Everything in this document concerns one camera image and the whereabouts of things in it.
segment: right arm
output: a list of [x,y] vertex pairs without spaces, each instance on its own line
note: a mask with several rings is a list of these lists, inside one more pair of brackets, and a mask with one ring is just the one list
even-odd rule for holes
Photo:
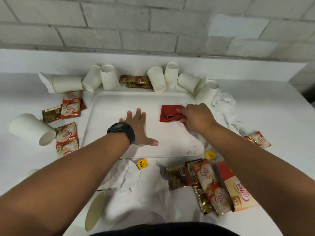
[[181,119],[224,158],[284,235],[314,235],[315,181],[284,160],[218,124],[208,107],[189,104]]

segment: yellow tea tag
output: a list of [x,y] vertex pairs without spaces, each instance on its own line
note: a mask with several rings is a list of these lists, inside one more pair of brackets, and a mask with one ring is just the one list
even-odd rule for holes
[[209,160],[213,160],[215,158],[215,152],[213,152],[211,150],[207,150],[207,152],[204,156],[205,156],[205,158],[207,158]]
[[146,159],[139,160],[137,162],[139,170],[144,169],[149,166],[148,161]]

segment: person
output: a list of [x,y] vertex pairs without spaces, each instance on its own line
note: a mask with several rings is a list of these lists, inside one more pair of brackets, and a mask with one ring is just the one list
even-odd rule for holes
[[[315,235],[315,181],[277,156],[218,124],[205,104],[189,104],[179,113],[225,159],[238,179],[284,235]],[[157,146],[145,135],[146,113],[128,111],[123,126],[54,161],[0,197],[0,235],[62,235],[89,201],[130,143]],[[235,235],[216,225],[187,222],[137,225],[95,235]]]

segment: hand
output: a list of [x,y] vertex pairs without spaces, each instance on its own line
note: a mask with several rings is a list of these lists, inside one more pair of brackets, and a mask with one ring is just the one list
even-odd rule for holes
[[155,139],[148,138],[144,133],[144,123],[146,122],[146,113],[143,112],[141,114],[141,109],[137,109],[136,115],[132,118],[132,112],[127,112],[127,118],[126,120],[123,120],[122,118],[119,119],[119,122],[125,122],[128,123],[134,133],[135,133],[135,142],[136,145],[150,145],[150,146],[157,146],[158,141]]
[[184,109],[177,109],[177,111],[186,116],[180,122],[186,123],[187,127],[202,135],[203,132],[208,131],[218,123],[215,121],[211,111],[207,105],[201,103],[188,104]]

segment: brick wall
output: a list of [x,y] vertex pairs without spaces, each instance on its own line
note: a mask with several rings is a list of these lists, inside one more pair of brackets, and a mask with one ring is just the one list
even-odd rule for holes
[[0,0],[0,48],[309,62],[315,0]]

